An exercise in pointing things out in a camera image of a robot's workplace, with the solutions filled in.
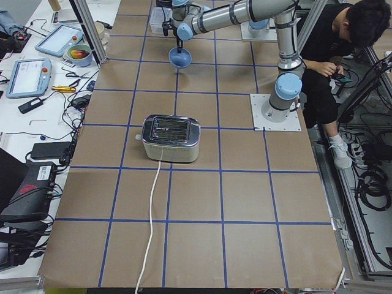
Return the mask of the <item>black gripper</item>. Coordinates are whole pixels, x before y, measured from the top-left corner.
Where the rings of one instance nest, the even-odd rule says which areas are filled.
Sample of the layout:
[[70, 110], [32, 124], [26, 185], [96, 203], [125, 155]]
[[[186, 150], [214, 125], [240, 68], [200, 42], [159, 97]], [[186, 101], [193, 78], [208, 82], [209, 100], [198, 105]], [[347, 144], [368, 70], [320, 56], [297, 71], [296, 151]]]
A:
[[176, 36], [176, 47], [178, 51], [183, 49], [183, 41], [178, 36]]

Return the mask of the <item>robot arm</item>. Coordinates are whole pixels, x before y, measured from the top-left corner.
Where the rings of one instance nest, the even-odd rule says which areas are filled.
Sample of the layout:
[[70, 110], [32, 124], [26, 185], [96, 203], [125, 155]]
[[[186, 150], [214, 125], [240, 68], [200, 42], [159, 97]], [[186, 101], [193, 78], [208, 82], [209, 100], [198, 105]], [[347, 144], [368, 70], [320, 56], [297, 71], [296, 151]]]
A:
[[176, 18], [184, 18], [190, 14], [191, 6], [193, 5], [191, 0], [156, 0], [157, 7], [164, 7], [172, 9], [172, 13]]
[[186, 68], [192, 62], [183, 42], [231, 25], [251, 21], [259, 23], [274, 18], [279, 49], [279, 75], [274, 92], [262, 106], [261, 113], [269, 121], [281, 123], [299, 96], [304, 62], [297, 48], [295, 1], [236, 1], [226, 6], [207, 9], [195, 1], [173, 1], [170, 27], [177, 46], [170, 50], [169, 60], [176, 68]]

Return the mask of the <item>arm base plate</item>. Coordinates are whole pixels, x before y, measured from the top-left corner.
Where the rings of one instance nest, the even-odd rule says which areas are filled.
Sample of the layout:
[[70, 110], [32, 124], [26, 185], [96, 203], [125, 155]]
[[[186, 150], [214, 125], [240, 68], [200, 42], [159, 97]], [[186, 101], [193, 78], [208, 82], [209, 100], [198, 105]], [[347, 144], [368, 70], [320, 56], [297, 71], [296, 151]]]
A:
[[274, 18], [270, 18], [268, 22], [262, 21], [262, 24], [265, 24], [263, 28], [253, 28], [250, 21], [242, 23], [240, 26], [242, 40], [248, 42], [276, 43], [277, 33]]
[[270, 94], [250, 94], [255, 131], [301, 132], [298, 107], [293, 102], [287, 110], [270, 105]]

